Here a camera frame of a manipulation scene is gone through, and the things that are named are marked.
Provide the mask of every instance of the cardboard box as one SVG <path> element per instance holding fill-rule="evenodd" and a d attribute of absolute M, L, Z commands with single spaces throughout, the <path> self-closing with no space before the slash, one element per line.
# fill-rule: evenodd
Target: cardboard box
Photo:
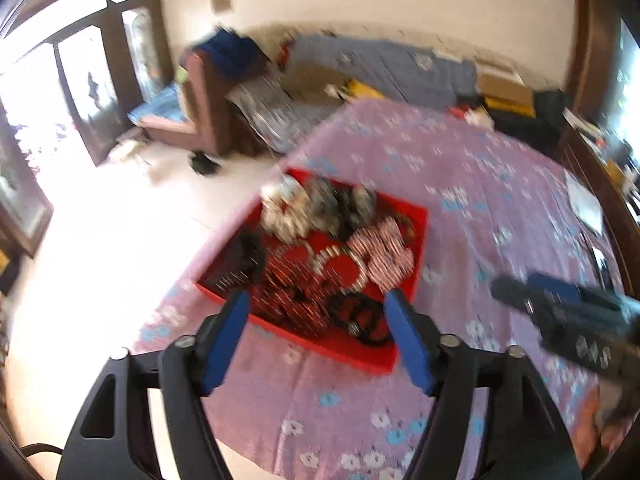
<path fill-rule="evenodd" d="M 478 93 L 533 108 L 533 90 L 523 84 L 490 73 L 478 74 Z"/>

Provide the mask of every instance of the purple tablecloth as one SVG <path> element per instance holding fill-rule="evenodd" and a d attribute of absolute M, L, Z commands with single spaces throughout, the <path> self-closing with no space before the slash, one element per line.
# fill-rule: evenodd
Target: purple tablecloth
<path fill-rule="evenodd" d="M 558 404 L 574 422 L 593 379 L 542 351 L 529 320 L 492 300 L 499 273 L 540 271 L 594 283 L 580 225 L 568 202 L 564 170 L 502 134 L 390 101 L 342 108 L 318 126 L 283 166 L 363 182 L 430 209 L 424 266 L 413 303 L 441 332 L 476 348 L 529 353 Z M 255 202 L 247 205 L 247 210 Z M 230 219 L 200 251 L 141 330 L 135 351 L 164 348 L 219 310 L 193 282 L 238 227 Z M 612 263 L 609 243 L 593 240 Z M 402 478 L 431 409 L 403 366 L 376 377 L 291 345 L 248 325 L 225 384 L 204 400 L 223 443 L 287 479 Z M 459 478 L 473 475 L 486 395 L 478 390 Z"/>

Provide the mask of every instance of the black bracelet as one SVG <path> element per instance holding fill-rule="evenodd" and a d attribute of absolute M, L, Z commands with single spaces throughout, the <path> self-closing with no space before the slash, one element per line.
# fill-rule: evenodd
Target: black bracelet
<path fill-rule="evenodd" d="M 338 310 L 347 300 L 357 300 L 357 304 L 353 307 L 349 313 L 349 321 L 344 321 L 338 315 Z M 366 294 L 361 292 L 350 292 L 348 294 L 335 294 L 327 302 L 327 310 L 336 325 L 339 328 L 346 330 L 351 337 L 360 341 L 366 346 L 384 346 L 391 341 L 391 334 L 379 339 L 372 339 L 371 334 L 376 331 L 380 319 L 383 317 L 383 305 L 379 301 L 370 298 Z M 366 326 L 360 325 L 358 322 L 358 316 L 363 312 L 369 310 L 371 312 L 371 318 Z"/>

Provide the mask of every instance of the white floor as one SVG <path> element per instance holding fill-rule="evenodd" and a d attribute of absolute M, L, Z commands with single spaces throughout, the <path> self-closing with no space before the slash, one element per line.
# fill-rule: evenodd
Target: white floor
<path fill-rule="evenodd" d="M 68 171 L 40 175 L 55 213 L 8 302 L 7 397 L 22 446 L 64 446 L 108 355 L 133 341 L 195 251 L 274 163 L 270 156 L 234 156 L 216 176 L 202 177 L 183 150 L 152 144 L 143 156 L 152 165 L 149 177 L 133 161 L 95 169 L 82 155 L 69 156 Z M 178 479 L 161 397 L 150 396 L 162 475 Z M 229 449 L 223 453 L 236 478 L 275 478 Z M 31 461 L 55 478 L 59 457 Z"/>

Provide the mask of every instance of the jewelry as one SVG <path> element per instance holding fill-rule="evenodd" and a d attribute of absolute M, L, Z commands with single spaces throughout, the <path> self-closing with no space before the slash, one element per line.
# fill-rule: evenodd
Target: jewelry
<path fill-rule="evenodd" d="M 396 288 L 414 272 L 414 254 L 404 246 L 402 233 L 392 216 L 375 227 L 359 229 L 347 245 L 362 259 L 369 259 L 367 275 L 383 294 Z"/>
<path fill-rule="evenodd" d="M 309 232 L 306 216 L 309 196 L 302 184 L 284 174 L 278 182 L 263 186 L 260 196 L 260 224 L 267 234 L 274 235 L 285 244 L 292 243 L 297 237 L 306 238 Z"/>
<path fill-rule="evenodd" d="M 307 337 L 319 337 L 331 323 L 327 298 L 340 290 L 334 272 L 322 276 L 309 264 L 271 255 L 264 280 L 252 290 L 253 313 Z"/>
<path fill-rule="evenodd" d="M 349 313 L 349 320 L 344 321 L 338 314 L 338 310 L 345 302 L 355 300 L 355 305 Z M 370 298 L 361 292 L 351 292 L 348 294 L 335 294 L 326 304 L 332 321 L 336 326 L 347 331 L 347 333 L 366 346 L 384 346 L 391 340 L 391 334 L 378 339 L 372 339 L 371 334 L 376 331 L 380 320 L 383 317 L 383 305 L 379 301 Z M 365 326 L 358 321 L 360 314 L 369 311 L 371 316 Z"/>
<path fill-rule="evenodd" d="M 329 260 L 333 260 L 342 254 L 350 257 L 358 266 L 358 270 L 360 271 L 355 283 L 351 286 L 343 287 L 342 291 L 344 293 L 360 292 L 364 286 L 367 285 L 367 266 L 364 263 L 364 260 L 348 247 L 332 245 L 322 249 L 313 262 L 314 271 L 316 274 L 322 274 L 324 272 L 324 266 L 329 262 Z"/>
<path fill-rule="evenodd" d="M 392 216 L 400 226 L 404 227 L 404 235 L 402 235 L 404 243 L 411 244 L 415 240 L 414 222 L 404 213 L 395 212 Z"/>
<path fill-rule="evenodd" d="M 240 233 L 239 237 L 233 241 L 229 252 L 240 254 L 238 266 L 222 276 L 217 277 L 213 274 L 205 280 L 205 285 L 220 296 L 226 295 L 232 288 L 254 282 L 264 267 L 266 259 L 260 236 L 250 232 Z"/>
<path fill-rule="evenodd" d="M 309 196 L 308 224 L 316 231 L 337 236 L 340 228 L 337 191 L 328 178 L 316 176 L 306 182 Z"/>
<path fill-rule="evenodd" d="M 273 257 L 280 259 L 284 256 L 284 254 L 296 247 L 304 247 L 306 249 L 306 252 L 308 253 L 309 264 L 313 263 L 313 259 L 316 256 L 314 250 L 311 248 L 311 245 L 309 245 L 309 242 L 301 238 L 293 240 L 290 244 L 281 245 L 280 247 L 278 247 L 275 251 L 273 251 Z"/>

